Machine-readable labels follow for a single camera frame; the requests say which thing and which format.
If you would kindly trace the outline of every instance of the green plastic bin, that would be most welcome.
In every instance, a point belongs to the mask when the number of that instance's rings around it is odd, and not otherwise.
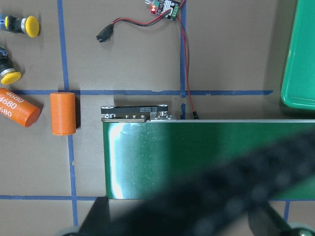
[[[289,107],[315,110],[315,0],[297,3],[281,97]]]

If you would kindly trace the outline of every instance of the blue painter's tape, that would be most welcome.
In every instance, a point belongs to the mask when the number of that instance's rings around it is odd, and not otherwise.
[[[182,110],[181,119],[186,119],[186,104],[185,103],[182,103],[181,110]]]
[[[0,200],[52,200],[72,201],[72,196],[18,196],[0,195]],[[95,201],[97,197],[77,197],[77,201]]]
[[[13,90],[17,95],[49,95],[52,92],[65,92],[66,90]],[[178,96],[181,95],[181,91],[178,90],[67,90],[73,92],[76,95],[166,95],[166,96]],[[191,94],[194,96],[245,96],[245,95],[270,95],[273,90],[192,90]]]
[[[72,213],[73,225],[78,225],[78,210],[77,210],[77,192],[75,186],[75,171],[74,171],[74,152],[73,152],[73,138],[68,135],[68,150],[69,150],[69,168],[70,168],[70,184],[71,184],[71,198],[72,198]]]
[[[315,199],[271,199],[271,201],[277,202],[314,202]]]
[[[181,21],[183,28],[186,29],[186,4],[181,8]],[[184,48],[184,39],[181,35],[181,56],[180,56],[180,96],[186,97],[186,84],[185,84],[185,48]]]
[[[1,200],[72,200],[71,196],[15,196],[15,195],[0,195]]]
[[[58,90],[12,90],[17,95],[49,95]]]
[[[289,212],[290,212],[290,201],[285,202],[285,208],[284,208],[284,216],[283,219],[287,222],[289,218]]]
[[[67,53],[66,53],[66,47],[65,47],[63,0],[58,0],[57,6],[58,6],[61,61],[62,61],[62,66],[63,66],[63,85],[64,85],[64,90],[68,91],[69,90],[69,77],[68,77]]]
[[[97,197],[77,197],[78,201],[95,201]]]
[[[273,90],[192,90],[195,96],[245,96],[245,95],[270,95]]]

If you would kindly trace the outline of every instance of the orange cylinder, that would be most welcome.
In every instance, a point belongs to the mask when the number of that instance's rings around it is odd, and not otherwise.
[[[37,121],[41,110],[6,88],[0,88],[0,113],[24,127]]]
[[[75,95],[72,92],[50,94],[51,130],[54,135],[70,135],[76,131]]]

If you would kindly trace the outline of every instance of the cable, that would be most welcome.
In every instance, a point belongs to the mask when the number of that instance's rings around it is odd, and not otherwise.
[[[183,0],[179,6],[179,8],[182,8],[182,6],[184,5],[184,3],[186,2],[186,0]]]
[[[189,44],[188,44],[188,40],[187,40],[187,35],[186,35],[186,31],[184,29],[184,26],[182,24],[181,19],[179,18],[179,16],[177,16],[176,18],[177,18],[177,21],[180,24],[181,33],[182,33],[182,37],[183,37],[184,55],[185,55],[185,81],[186,81],[186,84],[187,84],[187,93],[188,93],[188,97],[189,97],[189,102],[190,102],[190,105],[191,105],[191,109],[192,109],[192,113],[193,113],[194,119],[199,119],[199,116],[197,114],[196,108],[195,108],[194,103],[192,101],[191,92],[190,92],[190,88],[189,88]]]
[[[127,23],[131,23],[137,26],[141,26],[141,27],[148,27],[148,26],[152,26],[155,23],[159,22],[160,20],[162,20],[169,12],[171,11],[171,9],[168,9],[167,11],[163,12],[161,15],[159,15],[158,17],[154,18],[153,20],[149,21],[149,22],[139,22],[139,21],[135,21],[133,19],[130,18],[125,18],[125,17],[120,17],[117,18],[116,20],[114,20],[112,23],[110,23],[108,26],[106,26],[97,36],[97,40],[102,43],[105,42],[114,32],[114,25],[119,22],[119,21],[124,21]]]
[[[160,14],[158,17],[154,18],[153,20],[149,21],[149,22],[139,22],[139,21],[135,21],[133,19],[130,18],[117,18],[116,20],[114,20],[111,24],[115,24],[119,21],[125,21],[137,26],[141,26],[141,27],[147,27],[147,26],[152,26],[155,23],[159,22],[160,20],[163,19],[163,17],[165,17],[169,12],[171,11],[171,9],[168,9],[167,11],[163,12],[162,14]]]

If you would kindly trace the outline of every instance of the green terminal block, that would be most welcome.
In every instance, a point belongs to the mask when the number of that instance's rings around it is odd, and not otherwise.
[[[173,10],[173,13],[172,13],[172,18],[176,18],[178,9],[179,9],[179,6],[176,5],[175,8],[174,8],[174,10]]]

